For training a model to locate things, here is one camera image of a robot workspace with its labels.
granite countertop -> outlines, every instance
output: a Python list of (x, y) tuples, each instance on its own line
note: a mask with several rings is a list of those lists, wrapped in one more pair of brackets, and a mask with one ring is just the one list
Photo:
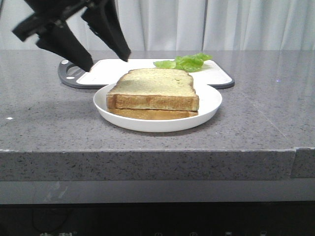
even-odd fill
[(315, 51), (206, 53), (235, 80), (219, 90), (215, 116), (184, 131), (144, 133), (103, 119), (93, 104), (96, 90), (62, 84), (59, 56), (0, 51), (0, 180), (314, 178)]

sandwich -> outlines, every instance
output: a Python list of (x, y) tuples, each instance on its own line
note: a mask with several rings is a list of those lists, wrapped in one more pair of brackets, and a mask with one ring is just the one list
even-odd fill
[(199, 97), (193, 78), (177, 69), (135, 69), (123, 75), (106, 95), (107, 110), (138, 119), (196, 116)]

green lettuce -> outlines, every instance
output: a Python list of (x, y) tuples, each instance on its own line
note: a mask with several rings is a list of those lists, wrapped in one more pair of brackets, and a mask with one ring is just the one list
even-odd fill
[(179, 69), (187, 72), (196, 72), (201, 70), (203, 62), (212, 59), (211, 55), (197, 53), (195, 55), (187, 55), (183, 57), (175, 57), (174, 60), (155, 61), (153, 64), (157, 68), (163, 69)]

curtain fold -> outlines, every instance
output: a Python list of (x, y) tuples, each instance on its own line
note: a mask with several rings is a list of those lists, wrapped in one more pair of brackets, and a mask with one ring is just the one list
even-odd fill
[[(133, 51), (315, 50), (315, 0), (115, 0)], [(87, 50), (110, 50), (81, 19), (67, 22)], [(0, 49), (37, 49), (12, 29), (32, 13), (23, 0), (6, 0)]]

